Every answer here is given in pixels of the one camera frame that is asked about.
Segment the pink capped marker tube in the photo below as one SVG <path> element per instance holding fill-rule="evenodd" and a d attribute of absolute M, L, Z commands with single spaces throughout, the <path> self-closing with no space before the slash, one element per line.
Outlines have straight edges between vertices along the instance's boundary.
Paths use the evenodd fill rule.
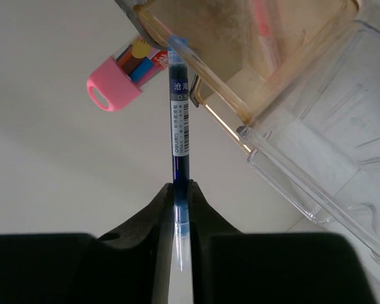
<path fill-rule="evenodd" d="M 167 51 L 151 46 L 139 35 L 90 74 L 86 82 L 87 93 L 102 110 L 119 111 L 135 100 L 144 85 L 167 67 Z"/>

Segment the dark blue pen refill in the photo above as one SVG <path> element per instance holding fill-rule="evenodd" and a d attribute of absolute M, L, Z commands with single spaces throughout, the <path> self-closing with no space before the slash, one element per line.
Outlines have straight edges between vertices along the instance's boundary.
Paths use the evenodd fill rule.
<path fill-rule="evenodd" d="M 187 270 L 190 260 L 190 231 L 187 191 L 189 174 L 189 82 L 184 60 L 168 49 L 170 130 L 174 187 L 174 227 L 177 264 Z"/>

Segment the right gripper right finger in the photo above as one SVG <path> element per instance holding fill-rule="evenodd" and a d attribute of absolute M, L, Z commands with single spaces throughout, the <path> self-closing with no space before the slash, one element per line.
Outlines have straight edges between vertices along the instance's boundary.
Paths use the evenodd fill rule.
<path fill-rule="evenodd" d="M 247 234 L 188 186 L 195 303 L 375 303 L 353 246 L 329 232 Z"/>

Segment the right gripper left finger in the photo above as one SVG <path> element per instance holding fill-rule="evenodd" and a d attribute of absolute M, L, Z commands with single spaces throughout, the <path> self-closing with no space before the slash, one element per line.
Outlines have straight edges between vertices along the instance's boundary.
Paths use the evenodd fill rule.
<path fill-rule="evenodd" d="M 0 303 L 166 303 L 173 186 L 100 237 L 0 234 Z"/>

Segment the tiered clear desk organizer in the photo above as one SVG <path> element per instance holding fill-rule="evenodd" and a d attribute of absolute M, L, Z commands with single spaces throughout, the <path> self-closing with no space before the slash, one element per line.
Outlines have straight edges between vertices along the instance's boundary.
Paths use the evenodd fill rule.
<path fill-rule="evenodd" d="M 185 40 L 251 119 L 243 123 L 198 75 L 193 103 L 302 214 L 380 265 L 380 1 L 268 2 L 281 61 L 272 75 L 250 1 L 118 6 L 152 46 Z"/>

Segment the blue gel pen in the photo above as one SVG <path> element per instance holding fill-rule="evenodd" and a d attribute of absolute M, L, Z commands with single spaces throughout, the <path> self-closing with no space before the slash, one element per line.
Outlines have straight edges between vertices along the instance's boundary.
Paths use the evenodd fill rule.
<path fill-rule="evenodd" d="M 167 44 L 168 50 L 173 52 L 173 63 L 168 61 L 170 66 L 186 65 L 192 68 L 196 75 L 201 77 L 202 81 L 226 102 L 243 123 L 250 121 L 251 114 L 246 103 L 187 46 L 185 40 L 171 35 Z"/>

